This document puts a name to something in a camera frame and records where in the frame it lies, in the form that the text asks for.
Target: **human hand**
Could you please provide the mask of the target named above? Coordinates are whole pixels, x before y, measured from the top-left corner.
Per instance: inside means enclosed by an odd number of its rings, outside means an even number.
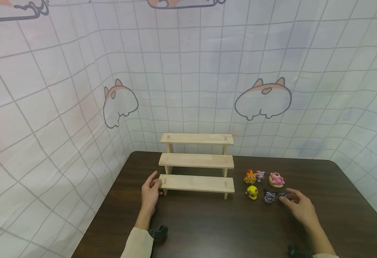
[[[289,207],[294,217],[303,224],[306,230],[319,226],[315,207],[310,199],[303,195],[300,191],[291,188],[286,189],[288,198],[281,196],[280,201]]]
[[[150,215],[153,215],[158,196],[162,194],[162,192],[158,191],[162,181],[159,178],[154,179],[156,175],[157,171],[154,171],[141,187],[141,210],[148,212]]]

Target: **wooden shelf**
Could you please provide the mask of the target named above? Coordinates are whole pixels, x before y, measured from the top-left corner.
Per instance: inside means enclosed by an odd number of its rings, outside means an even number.
[[[196,192],[234,193],[231,177],[205,177],[161,174],[161,189]]]
[[[226,134],[203,133],[164,133],[162,143],[200,144],[200,145],[233,145],[233,136]]]
[[[163,153],[160,166],[191,167],[191,168],[234,168],[232,155]]]

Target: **sleeve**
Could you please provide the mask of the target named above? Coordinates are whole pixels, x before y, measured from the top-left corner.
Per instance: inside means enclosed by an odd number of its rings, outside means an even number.
[[[318,253],[313,255],[313,258],[339,258],[338,256],[328,254],[328,253]]]
[[[150,258],[154,239],[147,230],[133,228],[128,236],[121,258]]]

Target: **pink bear figurine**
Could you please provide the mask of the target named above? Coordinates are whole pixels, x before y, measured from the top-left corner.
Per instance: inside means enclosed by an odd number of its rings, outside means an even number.
[[[278,173],[270,173],[269,182],[274,188],[282,188],[284,185],[283,177]]]
[[[264,179],[265,172],[263,171],[256,171],[257,172],[257,182],[261,182],[262,179]]]

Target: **orange figurine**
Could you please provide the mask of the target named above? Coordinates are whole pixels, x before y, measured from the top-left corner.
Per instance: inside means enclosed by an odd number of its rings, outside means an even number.
[[[256,182],[257,173],[253,174],[253,171],[251,169],[248,169],[246,177],[244,178],[244,182],[247,184],[254,184]]]

